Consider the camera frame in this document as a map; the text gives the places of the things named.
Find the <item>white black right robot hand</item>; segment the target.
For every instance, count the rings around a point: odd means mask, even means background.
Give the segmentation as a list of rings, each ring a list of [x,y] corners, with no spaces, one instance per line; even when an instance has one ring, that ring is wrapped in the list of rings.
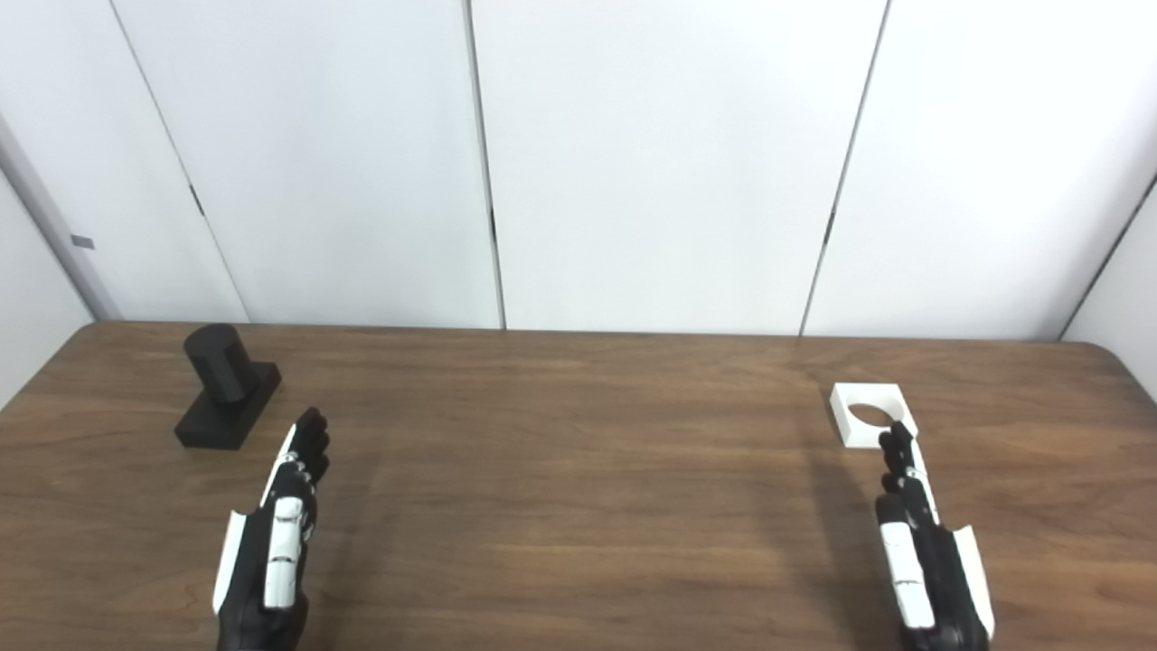
[[[988,650],[992,592],[972,527],[942,525],[918,438],[901,421],[879,436],[875,500],[904,650]]]

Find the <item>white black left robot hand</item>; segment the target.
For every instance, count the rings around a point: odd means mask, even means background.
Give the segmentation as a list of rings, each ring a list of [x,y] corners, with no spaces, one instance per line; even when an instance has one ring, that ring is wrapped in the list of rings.
[[[213,590],[218,650],[299,646],[315,491],[330,466],[327,426],[318,408],[307,408],[278,449],[256,510],[229,515]]]

